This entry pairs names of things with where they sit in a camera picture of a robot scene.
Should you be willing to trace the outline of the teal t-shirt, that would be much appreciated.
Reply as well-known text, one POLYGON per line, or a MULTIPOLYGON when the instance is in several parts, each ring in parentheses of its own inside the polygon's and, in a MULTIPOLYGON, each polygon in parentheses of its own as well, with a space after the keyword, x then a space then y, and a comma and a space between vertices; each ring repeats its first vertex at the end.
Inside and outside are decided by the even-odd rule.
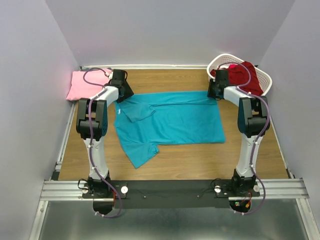
POLYGON ((135 94, 115 104, 114 127, 136 169, 157 155, 160 145, 226 141, 218 103, 206 91, 135 94))

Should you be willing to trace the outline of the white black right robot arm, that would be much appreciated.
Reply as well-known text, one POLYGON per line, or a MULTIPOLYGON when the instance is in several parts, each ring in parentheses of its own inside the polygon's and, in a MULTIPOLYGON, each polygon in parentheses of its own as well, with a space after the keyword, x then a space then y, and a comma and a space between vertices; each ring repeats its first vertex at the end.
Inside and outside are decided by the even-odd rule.
POLYGON ((237 127, 241 133, 241 148, 228 188, 234 195, 241 196, 256 185, 258 151, 270 127, 268 100, 264 95, 254 95, 239 86, 232 86, 227 69, 215 71, 215 77, 209 80, 207 96, 229 101, 238 107, 237 127))

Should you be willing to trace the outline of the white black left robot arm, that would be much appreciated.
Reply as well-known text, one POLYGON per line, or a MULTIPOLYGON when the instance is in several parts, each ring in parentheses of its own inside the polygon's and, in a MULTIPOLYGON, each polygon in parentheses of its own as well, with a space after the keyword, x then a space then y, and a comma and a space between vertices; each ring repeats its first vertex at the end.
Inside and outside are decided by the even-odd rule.
POLYGON ((101 90, 89 98, 81 98, 78 101, 76 131, 85 144, 90 166, 87 186, 82 190, 100 198, 107 198, 111 194, 114 197, 121 197, 111 185, 109 168, 105 160, 104 140, 108 131, 108 107, 114 102, 121 103, 134 95, 127 78, 127 71, 120 69, 108 72, 93 67, 83 74, 85 83, 98 86, 101 90), (86 75, 93 71, 101 71, 108 78, 108 82, 88 81, 86 75))

